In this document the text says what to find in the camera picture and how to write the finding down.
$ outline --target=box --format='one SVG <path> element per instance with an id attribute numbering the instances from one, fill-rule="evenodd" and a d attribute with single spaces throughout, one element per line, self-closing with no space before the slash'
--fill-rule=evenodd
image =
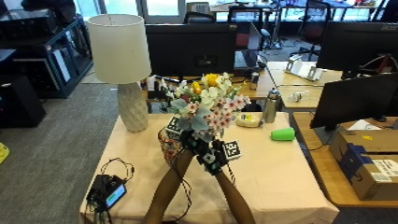
<path id="1" fill-rule="evenodd" d="M 337 161 L 341 161 L 348 143 L 363 146 L 368 153 L 398 154 L 398 130 L 356 130 L 336 133 L 331 151 Z"/>
<path id="2" fill-rule="evenodd" d="M 360 200 L 398 200 L 397 154 L 373 155 L 365 147 L 348 143 L 348 151 L 339 165 Z"/>
<path id="3" fill-rule="evenodd" d="M 0 39 L 6 41 L 51 36 L 56 30 L 58 21 L 51 9 L 15 9 L 0 17 Z"/>

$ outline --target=table lamp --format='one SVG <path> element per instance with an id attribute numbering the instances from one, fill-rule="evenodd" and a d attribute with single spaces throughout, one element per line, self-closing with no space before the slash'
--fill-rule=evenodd
<path id="1" fill-rule="evenodd" d="M 104 14 L 88 20 L 95 72 L 99 80 L 119 84 L 119 110 L 132 133 L 148 127 L 148 106 L 139 82 L 151 75 L 144 19 Z"/>

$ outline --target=black cabinet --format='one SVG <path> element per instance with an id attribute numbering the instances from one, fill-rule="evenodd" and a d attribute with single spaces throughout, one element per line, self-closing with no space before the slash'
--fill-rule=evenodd
<path id="1" fill-rule="evenodd" d="M 0 73 L 26 75 L 39 98 L 67 98 L 92 66 L 83 18 L 51 36 L 3 41 L 0 49 L 16 49 Z"/>

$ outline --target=cardboard box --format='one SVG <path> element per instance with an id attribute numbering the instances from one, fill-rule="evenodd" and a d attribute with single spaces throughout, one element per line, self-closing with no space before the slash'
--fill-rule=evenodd
<path id="1" fill-rule="evenodd" d="M 331 151 L 337 161 L 341 161 L 348 143 L 363 146 L 368 153 L 398 154 L 398 130 L 356 130 L 336 133 Z"/>
<path id="2" fill-rule="evenodd" d="M 372 155 L 363 146 L 348 144 L 339 165 L 360 200 L 398 200 L 398 155 Z"/>

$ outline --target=white wall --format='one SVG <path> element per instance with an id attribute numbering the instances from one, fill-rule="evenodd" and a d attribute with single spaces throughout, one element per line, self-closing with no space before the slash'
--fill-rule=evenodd
<path id="1" fill-rule="evenodd" d="M 10 10 L 22 8 L 22 2 L 23 0 L 5 0 L 5 3 L 8 6 Z"/>

